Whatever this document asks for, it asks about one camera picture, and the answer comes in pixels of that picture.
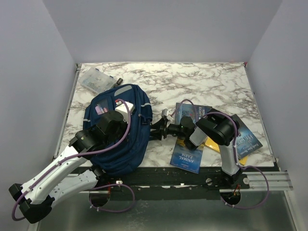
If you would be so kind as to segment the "purple highlighter marker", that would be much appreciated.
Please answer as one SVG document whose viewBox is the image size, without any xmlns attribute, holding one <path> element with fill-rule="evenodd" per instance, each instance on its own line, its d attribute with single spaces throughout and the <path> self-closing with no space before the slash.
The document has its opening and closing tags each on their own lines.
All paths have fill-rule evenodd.
<svg viewBox="0 0 308 231">
<path fill-rule="evenodd" d="M 97 115 L 103 114 L 103 111 L 101 110 L 101 108 L 99 106 L 95 107 L 95 111 L 96 111 Z"/>
</svg>

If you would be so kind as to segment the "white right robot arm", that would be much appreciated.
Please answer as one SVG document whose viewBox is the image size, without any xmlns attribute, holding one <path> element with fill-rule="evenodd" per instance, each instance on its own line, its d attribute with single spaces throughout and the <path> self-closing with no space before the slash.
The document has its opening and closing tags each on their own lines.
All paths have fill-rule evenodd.
<svg viewBox="0 0 308 231">
<path fill-rule="evenodd" d="M 235 118 L 212 109 L 196 122 L 184 116 L 179 124 L 169 124 L 164 115 L 151 125 L 150 137 L 154 140 L 165 139 L 168 135 L 177 137 L 170 164 L 192 173 L 199 173 L 203 144 L 206 139 L 212 139 L 219 146 L 222 185 L 231 189 L 239 183 L 242 172 L 238 166 L 236 150 L 239 127 Z"/>
</svg>

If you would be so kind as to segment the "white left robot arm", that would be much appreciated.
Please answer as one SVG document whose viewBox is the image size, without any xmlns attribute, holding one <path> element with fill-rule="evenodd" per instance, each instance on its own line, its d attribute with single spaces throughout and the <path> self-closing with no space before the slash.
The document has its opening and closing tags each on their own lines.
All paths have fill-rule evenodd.
<svg viewBox="0 0 308 231">
<path fill-rule="evenodd" d="M 15 200 L 13 220 L 19 220 L 15 216 L 19 209 L 23 215 L 20 220 L 37 223 L 65 197 L 92 187 L 102 190 L 107 183 L 106 177 L 99 173 L 102 167 L 89 169 L 71 182 L 64 182 L 64 179 L 88 160 L 93 161 L 98 156 L 114 156 L 124 144 L 130 127 L 130 111 L 116 109 L 104 113 L 94 126 L 77 132 L 62 153 L 34 178 L 9 187 Z"/>
</svg>

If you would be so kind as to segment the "navy blue student backpack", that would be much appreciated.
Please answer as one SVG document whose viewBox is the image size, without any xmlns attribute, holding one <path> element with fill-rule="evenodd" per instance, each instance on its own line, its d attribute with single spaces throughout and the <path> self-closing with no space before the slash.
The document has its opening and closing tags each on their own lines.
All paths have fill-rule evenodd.
<svg viewBox="0 0 308 231">
<path fill-rule="evenodd" d="M 135 107 L 131 114 L 129 133 L 117 147 L 90 159 L 94 166 L 99 166 L 110 176 L 124 176 L 141 164 L 149 142 L 153 119 L 147 94 L 138 85 L 125 84 L 100 93 L 91 100 L 85 109 L 83 129 L 97 124 L 102 117 L 96 112 L 97 105 L 114 110 L 117 99 L 122 99 Z"/>
</svg>

